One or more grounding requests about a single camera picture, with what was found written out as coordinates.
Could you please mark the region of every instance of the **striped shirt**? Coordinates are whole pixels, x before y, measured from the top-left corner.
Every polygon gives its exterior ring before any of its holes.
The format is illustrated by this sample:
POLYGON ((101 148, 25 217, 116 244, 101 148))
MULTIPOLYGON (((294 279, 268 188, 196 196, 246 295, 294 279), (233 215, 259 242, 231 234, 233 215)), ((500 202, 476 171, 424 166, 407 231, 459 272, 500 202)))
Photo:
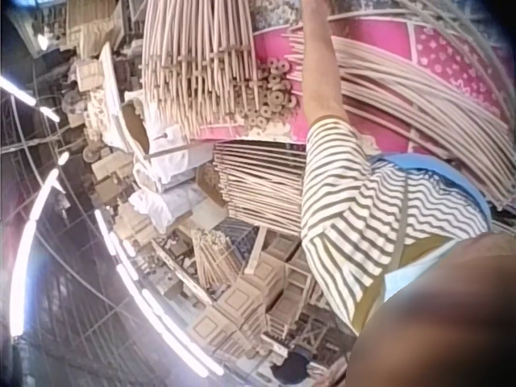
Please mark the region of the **striped shirt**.
POLYGON ((406 246, 430 235, 467 239, 488 230, 473 200, 439 175, 407 172, 384 160, 371 164, 341 119, 313 125, 306 151, 303 247, 331 308, 347 325, 391 261, 406 179, 406 246))

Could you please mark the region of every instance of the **blue waistband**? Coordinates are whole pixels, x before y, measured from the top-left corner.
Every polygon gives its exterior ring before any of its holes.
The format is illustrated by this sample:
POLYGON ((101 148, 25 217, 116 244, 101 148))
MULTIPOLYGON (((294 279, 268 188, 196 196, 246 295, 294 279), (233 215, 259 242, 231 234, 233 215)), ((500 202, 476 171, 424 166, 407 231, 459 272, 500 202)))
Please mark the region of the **blue waistband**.
POLYGON ((488 227, 491 229, 492 217, 489 204, 484 198, 484 195, 475 187, 466 176, 457 171, 452 166, 448 165, 444 161, 441 161, 433 156, 420 155, 417 153, 395 153, 395 154, 382 154, 374 156, 371 161, 375 162, 378 160, 387 160, 401 169, 426 169, 434 173, 439 174, 441 177, 446 178, 453 185, 462 189, 469 195, 471 199, 476 203, 478 208, 482 211, 487 220, 488 227))

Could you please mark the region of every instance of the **patterned fabric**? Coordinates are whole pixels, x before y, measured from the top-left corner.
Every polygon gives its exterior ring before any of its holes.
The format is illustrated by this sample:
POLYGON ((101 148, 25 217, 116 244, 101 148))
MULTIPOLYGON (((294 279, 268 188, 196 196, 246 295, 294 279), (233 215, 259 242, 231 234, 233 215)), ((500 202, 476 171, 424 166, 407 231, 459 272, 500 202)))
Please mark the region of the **patterned fabric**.
POLYGON ((430 235, 467 239, 488 230, 469 196, 438 175, 407 173, 382 160, 371 164, 355 131, 341 119, 313 125, 306 150, 303 247, 331 307, 348 325, 364 290, 390 262, 406 174, 405 245, 430 235))

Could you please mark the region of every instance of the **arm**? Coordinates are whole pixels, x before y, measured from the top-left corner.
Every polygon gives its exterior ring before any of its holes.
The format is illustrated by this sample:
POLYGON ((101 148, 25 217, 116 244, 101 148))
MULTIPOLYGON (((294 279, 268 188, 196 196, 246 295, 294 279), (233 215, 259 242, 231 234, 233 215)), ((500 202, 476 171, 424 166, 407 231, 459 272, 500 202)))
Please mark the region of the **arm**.
POLYGON ((302 0, 302 9, 305 30, 302 88, 306 120, 310 126, 324 116, 335 116, 349 122, 342 103, 339 66, 327 21, 327 3, 302 0))

